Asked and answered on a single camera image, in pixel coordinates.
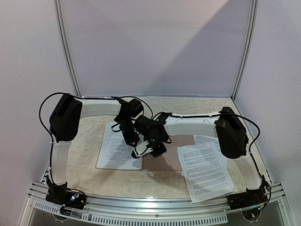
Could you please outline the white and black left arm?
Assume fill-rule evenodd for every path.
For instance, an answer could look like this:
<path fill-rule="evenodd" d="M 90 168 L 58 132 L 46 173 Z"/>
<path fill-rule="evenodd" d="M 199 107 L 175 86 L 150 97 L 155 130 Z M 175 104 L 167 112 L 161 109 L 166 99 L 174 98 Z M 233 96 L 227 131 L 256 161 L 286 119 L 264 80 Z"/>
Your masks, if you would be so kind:
<path fill-rule="evenodd" d="M 49 132 L 53 138 L 51 151 L 51 179 L 54 184 L 66 184 L 66 166 L 72 140 L 79 129 L 79 121 L 92 116 L 114 116 L 125 143 L 138 144 L 139 135 L 132 119 L 143 111 L 139 99 L 126 101 L 121 97 L 84 98 L 63 94 L 49 118 Z"/>

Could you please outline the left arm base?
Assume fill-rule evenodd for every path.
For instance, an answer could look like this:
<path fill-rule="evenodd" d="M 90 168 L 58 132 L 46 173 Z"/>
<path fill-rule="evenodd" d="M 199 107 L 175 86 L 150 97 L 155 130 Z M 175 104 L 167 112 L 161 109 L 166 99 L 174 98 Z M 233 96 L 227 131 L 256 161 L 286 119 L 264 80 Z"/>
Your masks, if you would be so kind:
<path fill-rule="evenodd" d="M 48 186 L 47 202 L 79 210 L 84 209 L 87 201 L 87 196 L 84 192 L 68 188 L 67 183 L 58 186 L 51 182 L 49 176 L 46 176 L 46 183 Z"/>

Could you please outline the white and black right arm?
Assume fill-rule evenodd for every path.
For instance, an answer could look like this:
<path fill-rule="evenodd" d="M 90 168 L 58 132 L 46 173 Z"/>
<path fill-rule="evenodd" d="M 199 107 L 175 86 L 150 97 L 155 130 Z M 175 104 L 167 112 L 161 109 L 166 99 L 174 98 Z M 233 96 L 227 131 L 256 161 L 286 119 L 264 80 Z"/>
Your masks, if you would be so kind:
<path fill-rule="evenodd" d="M 166 152 L 165 144 L 170 137 L 177 135 L 201 135 L 215 137 L 219 141 L 223 156 L 232 159 L 246 183 L 243 201 L 254 205 L 261 198 L 261 191 L 266 183 L 260 173 L 254 155 L 253 141 L 249 141 L 242 120 L 247 118 L 235 114 L 230 107 L 223 107 L 217 113 L 201 115 L 179 115 L 159 112 L 157 118 L 139 116 L 134 122 L 134 129 L 143 136 L 140 144 L 134 145 L 131 155 L 139 158 L 150 153 L 153 157 Z"/>

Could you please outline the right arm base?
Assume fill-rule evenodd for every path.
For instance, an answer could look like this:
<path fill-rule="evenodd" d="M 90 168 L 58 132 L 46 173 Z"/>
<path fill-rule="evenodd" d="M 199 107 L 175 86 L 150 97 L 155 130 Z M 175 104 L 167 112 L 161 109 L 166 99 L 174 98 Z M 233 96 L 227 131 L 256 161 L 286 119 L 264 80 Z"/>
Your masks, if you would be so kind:
<path fill-rule="evenodd" d="M 246 189 L 246 191 L 227 196 L 227 202 L 231 210 L 256 206 L 268 201 L 264 188 Z"/>

